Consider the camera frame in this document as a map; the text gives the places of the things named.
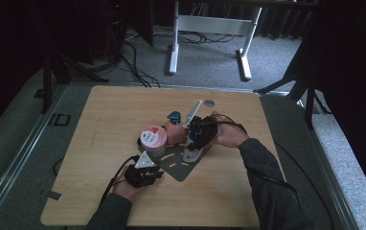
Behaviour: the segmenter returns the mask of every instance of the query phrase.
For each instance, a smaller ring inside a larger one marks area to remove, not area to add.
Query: desk leg
[[[262,8],[258,8],[258,12],[256,13],[255,17],[252,18],[252,26],[249,29],[249,34],[245,40],[245,45],[243,46],[243,49],[239,50],[243,77],[248,81],[252,79],[252,76],[251,76],[251,70],[249,68],[248,58],[246,55],[248,54],[249,46],[251,45],[252,38],[254,37],[254,33],[258,25],[258,19],[261,15],[261,11]]]
[[[173,46],[172,46],[172,56],[171,56],[171,65],[169,68],[169,73],[171,75],[176,74],[177,70],[177,57],[179,55],[179,44],[177,43],[179,28],[178,28],[178,19],[179,19],[179,2],[174,2],[174,22],[173,22]]]

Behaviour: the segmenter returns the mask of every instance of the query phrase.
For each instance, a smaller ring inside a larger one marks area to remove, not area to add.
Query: blue cap
[[[171,119],[172,124],[179,125],[181,122],[180,113],[178,111],[173,111],[169,114],[168,119]]]

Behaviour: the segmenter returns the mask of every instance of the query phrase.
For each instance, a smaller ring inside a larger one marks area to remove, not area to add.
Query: tabletop
[[[103,192],[129,156],[140,154],[137,138],[151,125],[162,126],[180,111],[183,120],[198,100],[197,116],[214,110],[242,124],[278,159],[259,96],[199,89],[95,86],[81,113],[41,221],[45,225],[85,225]],[[130,226],[258,226],[246,169],[238,149],[213,146],[178,182],[165,173],[132,206]]]

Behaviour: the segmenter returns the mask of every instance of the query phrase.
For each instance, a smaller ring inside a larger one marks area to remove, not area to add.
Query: white metal frame
[[[174,2],[174,23],[172,57],[169,72],[174,75],[177,70],[177,57],[179,54],[179,44],[177,42],[179,31],[201,32],[222,35],[243,35],[246,36],[243,49],[239,49],[239,59],[242,65],[243,76],[251,80],[251,71],[249,68],[247,54],[251,45],[252,37],[258,25],[258,19],[262,8],[254,15],[252,20],[237,20],[227,18],[215,18],[204,16],[179,15],[179,2]]]

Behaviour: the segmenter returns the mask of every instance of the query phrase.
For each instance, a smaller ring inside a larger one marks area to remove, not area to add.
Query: sleeve
[[[259,140],[249,138],[239,149],[245,167],[284,180],[275,156]],[[261,229],[313,229],[312,222],[289,189],[250,171],[247,174]]]
[[[109,194],[102,206],[88,221],[86,230],[126,229],[132,202],[126,198]]]

